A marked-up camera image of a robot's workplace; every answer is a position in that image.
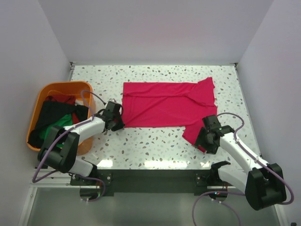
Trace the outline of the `pink red t shirt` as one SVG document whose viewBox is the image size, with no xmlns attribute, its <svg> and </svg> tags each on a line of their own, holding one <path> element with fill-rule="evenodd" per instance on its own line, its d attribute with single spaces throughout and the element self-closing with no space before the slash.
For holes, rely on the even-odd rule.
<svg viewBox="0 0 301 226">
<path fill-rule="evenodd" d="M 214 81 L 125 82 L 122 120 L 127 128 L 184 127 L 182 137 L 194 145 L 202 119 L 217 114 Z"/>
</svg>

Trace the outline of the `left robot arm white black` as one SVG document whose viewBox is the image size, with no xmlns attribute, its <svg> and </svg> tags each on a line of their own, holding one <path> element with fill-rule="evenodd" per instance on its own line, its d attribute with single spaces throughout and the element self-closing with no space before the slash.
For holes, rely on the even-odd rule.
<svg viewBox="0 0 301 226">
<path fill-rule="evenodd" d="M 108 130 L 124 128 L 123 106 L 108 101 L 105 108 L 88 119 L 71 126 L 53 126 L 38 153 L 39 165 L 32 178 L 37 183 L 55 173 L 69 173 L 84 179 L 97 178 L 97 166 L 77 156 L 84 140 Z"/>
</svg>

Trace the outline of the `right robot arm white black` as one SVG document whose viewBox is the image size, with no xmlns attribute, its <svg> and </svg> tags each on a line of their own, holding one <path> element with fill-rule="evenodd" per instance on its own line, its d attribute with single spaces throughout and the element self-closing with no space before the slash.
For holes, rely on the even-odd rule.
<svg viewBox="0 0 301 226">
<path fill-rule="evenodd" d="M 247 202 L 254 210 L 281 204 L 286 201 L 286 189 L 281 167 L 270 164 L 254 153 L 237 135 L 237 131 L 229 125 L 221 125 L 216 115 L 202 119 L 195 141 L 196 147 L 207 153 L 216 154 L 221 148 L 226 151 L 241 167 L 233 170 L 229 161 L 212 164 L 208 176 L 204 180 L 210 184 L 227 182 L 245 195 Z"/>
</svg>

